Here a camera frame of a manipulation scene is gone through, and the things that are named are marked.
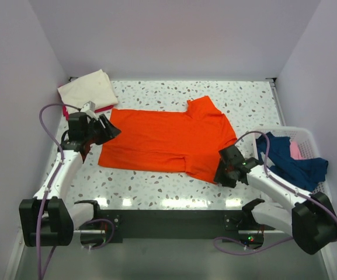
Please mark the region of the orange t-shirt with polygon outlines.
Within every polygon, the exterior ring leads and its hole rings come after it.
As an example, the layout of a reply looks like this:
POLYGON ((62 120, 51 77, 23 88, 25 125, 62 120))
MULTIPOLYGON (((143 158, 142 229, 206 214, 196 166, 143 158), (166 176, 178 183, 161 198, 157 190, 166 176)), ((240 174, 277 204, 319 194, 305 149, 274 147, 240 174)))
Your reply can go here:
POLYGON ((237 140, 228 118, 208 96, 187 101, 184 112, 113 109, 121 133, 103 144, 102 167, 186 173, 213 183, 219 150, 237 140))

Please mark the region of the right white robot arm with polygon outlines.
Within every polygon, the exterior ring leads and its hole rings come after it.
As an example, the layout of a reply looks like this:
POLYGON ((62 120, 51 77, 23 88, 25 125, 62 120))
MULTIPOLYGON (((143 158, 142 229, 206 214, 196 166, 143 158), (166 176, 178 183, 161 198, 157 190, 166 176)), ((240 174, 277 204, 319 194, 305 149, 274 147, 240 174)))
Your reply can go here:
POLYGON ((224 187, 243 183, 268 196, 242 207, 241 227, 255 229, 265 225, 282 231, 310 255, 337 241, 337 216, 326 194, 302 190, 273 176, 260 160, 244 158, 234 145, 219 154, 215 182, 224 187))

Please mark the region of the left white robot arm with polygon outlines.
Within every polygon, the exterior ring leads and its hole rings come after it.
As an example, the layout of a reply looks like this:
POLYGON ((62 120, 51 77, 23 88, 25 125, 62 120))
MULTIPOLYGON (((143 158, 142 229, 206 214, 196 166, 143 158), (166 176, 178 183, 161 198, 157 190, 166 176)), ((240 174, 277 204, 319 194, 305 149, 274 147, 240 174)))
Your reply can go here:
POLYGON ((24 199, 19 205, 25 245, 67 246, 74 230, 82 225, 90 229, 101 225, 97 201, 83 200, 68 206, 65 199, 92 145, 103 145, 120 133, 104 114, 70 114, 68 129, 55 141, 57 156, 51 172, 33 198, 24 199))

